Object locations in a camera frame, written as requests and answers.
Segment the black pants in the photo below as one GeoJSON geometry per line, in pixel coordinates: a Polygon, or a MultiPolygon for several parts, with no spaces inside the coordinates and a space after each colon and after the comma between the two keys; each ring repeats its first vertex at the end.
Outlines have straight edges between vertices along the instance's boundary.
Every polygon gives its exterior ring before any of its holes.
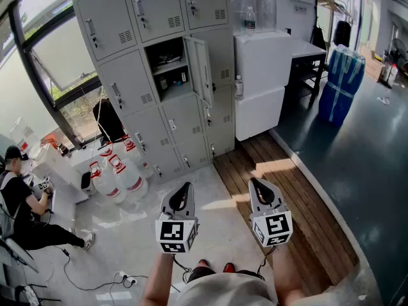
{"type": "MultiPolygon", "coordinates": [[[[247,271],[247,270],[241,270],[241,271],[237,271],[236,273],[241,273],[241,274],[247,274],[247,275],[251,275],[253,277],[258,277],[258,275],[255,272],[252,271],[247,271]]],[[[193,270],[193,272],[191,272],[190,278],[188,280],[188,282],[191,282],[195,279],[199,279],[201,277],[206,277],[207,275],[212,275],[215,274],[215,272],[213,270],[211,270],[210,268],[206,268],[204,266],[199,266],[198,268],[195,268],[193,270]]]]}
{"type": "Polygon", "coordinates": [[[14,234],[10,237],[21,248],[31,251],[41,249],[46,246],[70,244],[73,246],[83,247],[85,242],[68,230],[56,225],[35,221],[31,226],[16,228],[14,234]]]}

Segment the person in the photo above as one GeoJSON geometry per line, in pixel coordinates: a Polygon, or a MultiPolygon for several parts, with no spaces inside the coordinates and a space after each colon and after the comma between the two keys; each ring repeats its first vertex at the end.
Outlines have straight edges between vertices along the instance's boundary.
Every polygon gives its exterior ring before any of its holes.
{"type": "Polygon", "coordinates": [[[48,193],[44,191],[41,199],[37,200],[29,186],[19,177],[22,168],[20,149],[14,145],[8,147],[4,160],[6,166],[0,175],[0,187],[9,172],[16,175],[1,190],[7,211],[14,218],[14,233],[10,238],[25,250],[70,244],[87,251],[95,241],[94,233],[89,233],[82,239],[75,235],[73,228],[68,231],[56,224],[46,224],[32,219],[31,212],[43,215],[47,211],[48,193]]]}
{"type": "MultiPolygon", "coordinates": [[[[176,305],[276,306],[278,302],[282,306],[297,305],[305,294],[287,245],[277,246],[272,252],[272,261],[274,282],[267,283],[254,272],[236,272],[232,263],[226,264],[223,273],[215,273],[208,261],[202,259],[180,292],[176,305]]],[[[160,254],[147,279],[140,306],[167,305],[172,271],[172,255],[160,254]]]]}

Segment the locker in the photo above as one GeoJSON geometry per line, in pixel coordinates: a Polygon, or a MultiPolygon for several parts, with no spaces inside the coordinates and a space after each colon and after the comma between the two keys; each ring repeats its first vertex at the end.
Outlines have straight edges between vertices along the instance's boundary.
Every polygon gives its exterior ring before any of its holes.
{"type": "Polygon", "coordinates": [[[79,0],[78,7],[96,60],[136,45],[125,0],[79,0]]]}
{"type": "Polygon", "coordinates": [[[177,145],[178,153],[186,171],[201,168],[208,163],[204,137],[177,145]]]}
{"type": "Polygon", "coordinates": [[[193,91],[207,106],[212,106],[214,91],[207,42],[189,36],[183,36],[183,41],[193,91]]]}
{"type": "Polygon", "coordinates": [[[228,23],[226,0],[186,0],[190,29],[228,23]]]}
{"type": "Polygon", "coordinates": [[[142,41],[184,31],[180,0],[133,0],[142,41]]]}
{"type": "Polygon", "coordinates": [[[208,150],[210,157],[220,156],[234,149],[234,135],[232,126],[229,130],[211,131],[207,134],[208,150]]]}
{"type": "Polygon", "coordinates": [[[212,81],[221,87],[233,80],[231,71],[231,42],[229,29],[202,32],[191,35],[193,38],[206,41],[210,54],[212,81]]]}
{"type": "Polygon", "coordinates": [[[176,143],[202,135],[196,96],[173,99],[163,105],[163,110],[176,143]]]}
{"type": "Polygon", "coordinates": [[[171,145],[158,108],[136,112],[125,117],[142,150],[150,155],[171,145]]]}
{"type": "Polygon", "coordinates": [[[205,130],[218,131],[233,123],[232,115],[232,87],[227,85],[218,87],[214,92],[214,105],[212,108],[203,103],[203,116],[205,130]]]}
{"type": "Polygon", "coordinates": [[[139,51],[122,55],[100,66],[108,89],[123,116],[156,105],[139,51]]]}
{"type": "Polygon", "coordinates": [[[178,177],[183,172],[173,147],[149,154],[149,159],[154,172],[162,181],[178,177]]]}

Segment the wooden step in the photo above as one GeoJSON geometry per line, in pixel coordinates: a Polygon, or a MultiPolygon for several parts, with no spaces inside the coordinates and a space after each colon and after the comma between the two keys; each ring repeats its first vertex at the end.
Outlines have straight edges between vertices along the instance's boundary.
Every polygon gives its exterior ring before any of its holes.
{"type": "Polygon", "coordinates": [[[294,224],[288,247],[307,294],[338,284],[355,267],[356,253],[334,216],[268,133],[238,142],[234,151],[214,159],[214,166],[250,228],[251,177],[266,179],[281,190],[294,224]]]}

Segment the open locker compartment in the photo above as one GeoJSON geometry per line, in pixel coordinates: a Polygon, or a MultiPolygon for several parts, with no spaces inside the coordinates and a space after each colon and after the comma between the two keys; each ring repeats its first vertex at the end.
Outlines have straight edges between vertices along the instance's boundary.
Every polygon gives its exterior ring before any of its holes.
{"type": "Polygon", "coordinates": [[[145,48],[157,93],[162,102],[196,93],[211,106],[213,88],[207,42],[190,36],[145,48]]]}

